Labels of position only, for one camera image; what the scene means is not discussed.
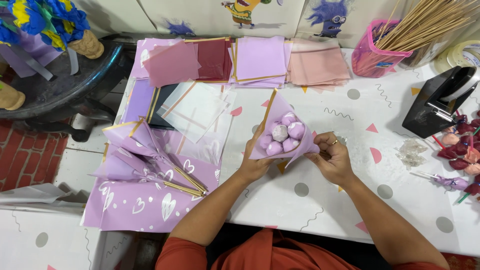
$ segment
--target ring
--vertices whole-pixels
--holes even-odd
[[[336,144],[338,142],[338,139],[335,140],[335,142],[333,142],[332,144],[329,144],[329,146],[332,146],[334,144]]]

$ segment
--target person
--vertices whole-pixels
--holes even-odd
[[[175,226],[158,257],[156,270],[359,269],[318,245],[285,238],[279,230],[274,229],[258,229],[258,232],[244,243],[219,255],[214,262],[207,262],[205,247],[211,246],[230,208],[248,185],[266,174],[269,165],[274,161],[248,158],[260,134],[259,127],[253,138],[247,142],[240,168]],[[354,174],[347,147],[338,142],[334,133],[319,134],[314,143],[320,147],[321,154],[306,153],[305,156],[320,169],[328,181],[342,187],[350,196],[376,249],[386,261],[386,267],[369,269],[449,270],[442,254]],[[364,249],[356,248],[350,253],[362,250]]]

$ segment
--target yellow minion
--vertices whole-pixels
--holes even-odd
[[[231,13],[233,21],[239,23],[239,29],[242,29],[243,24],[250,25],[250,29],[255,28],[255,24],[252,24],[252,11],[259,4],[269,4],[272,0],[235,0],[234,3],[229,1],[222,2]],[[283,3],[282,0],[277,0],[278,4]]]

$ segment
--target red brick pattern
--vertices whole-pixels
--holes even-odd
[[[16,130],[0,120],[0,191],[53,182],[67,139]]]

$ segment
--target orange shirt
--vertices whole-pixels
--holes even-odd
[[[275,247],[291,245],[298,250]],[[156,270],[205,270],[205,247],[176,237],[170,237],[156,262]],[[222,254],[213,263],[212,270],[359,270],[342,258],[311,244],[274,236],[273,229],[256,233],[240,246]],[[394,270],[445,270],[431,263],[407,263],[394,266]]]

